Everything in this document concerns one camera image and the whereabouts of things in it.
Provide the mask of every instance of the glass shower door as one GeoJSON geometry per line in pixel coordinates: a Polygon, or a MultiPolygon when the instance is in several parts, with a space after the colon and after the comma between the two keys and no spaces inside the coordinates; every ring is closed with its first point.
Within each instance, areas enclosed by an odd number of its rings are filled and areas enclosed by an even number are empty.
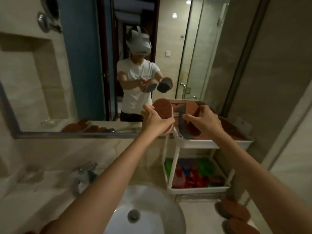
{"type": "Polygon", "coordinates": [[[203,100],[227,4],[193,0],[176,98],[203,100]]]}

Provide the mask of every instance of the person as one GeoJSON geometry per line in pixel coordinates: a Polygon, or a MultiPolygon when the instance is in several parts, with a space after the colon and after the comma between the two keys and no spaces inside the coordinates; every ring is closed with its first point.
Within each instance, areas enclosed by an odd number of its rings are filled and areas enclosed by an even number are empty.
{"type": "MultiPolygon", "coordinates": [[[[237,176],[275,234],[312,233],[312,212],[306,204],[243,150],[222,128],[208,106],[192,122],[223,151],[237,176]]],[[[47,234],[102,234],[146,148],[173,118],[163,120],[151,105],[143,106],[142,130],[119,157],[60,215],[47,234]]]]}
{"type": "Polygon", "coordinates": [[[151,42],[146,30],[141,26],[133,26],[126,36],[127,46],[131,57],[118,61],[117,79],[124,91],[120,120],[137,122],[143,121],[141,110],[143,104],[152,104],[151,93],[146,92],[145,83],[149,79],[160,82],[164,77],[159,67],[146,59],[151,53],[151,42]]]}

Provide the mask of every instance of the mirror frame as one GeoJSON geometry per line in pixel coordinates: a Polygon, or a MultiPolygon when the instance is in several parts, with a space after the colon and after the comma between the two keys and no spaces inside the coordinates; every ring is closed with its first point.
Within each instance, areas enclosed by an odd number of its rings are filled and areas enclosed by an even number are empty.
{"type": "Polygon", "coordinates": [[[18,120],[14,114],[11,104],[5,94],[2,83],[0,82],[0,110],[4,121],[14,139],[73,139],[73,138],[104,138],[104,139],[132,139],[138,133],[62,133],[62,132],[32,132],[21,131],[18,120]]]}

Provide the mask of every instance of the vr headset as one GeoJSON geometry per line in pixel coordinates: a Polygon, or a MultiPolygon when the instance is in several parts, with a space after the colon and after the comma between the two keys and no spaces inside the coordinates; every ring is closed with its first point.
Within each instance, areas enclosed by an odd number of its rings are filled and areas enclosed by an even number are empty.
{"type": "Polygon", "coordinates": [[[133,55],[148,56],[151,53],[152,45],[148,34],[141,32],[140,26],[137,26],[138,31],[132,31],[132,38],[126,41],[127,46],[130,48],[130,52],[133,55]]]}

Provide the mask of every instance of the light switch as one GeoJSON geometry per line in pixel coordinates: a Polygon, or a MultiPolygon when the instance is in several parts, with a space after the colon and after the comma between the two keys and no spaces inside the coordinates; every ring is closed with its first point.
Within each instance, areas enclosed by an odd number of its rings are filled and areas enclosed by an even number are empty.
{"type": "Polygon", "coordinates": [[[167,50],[165,56],[166,56],[166,57],[171,57],[171,51],[167,50]]]}

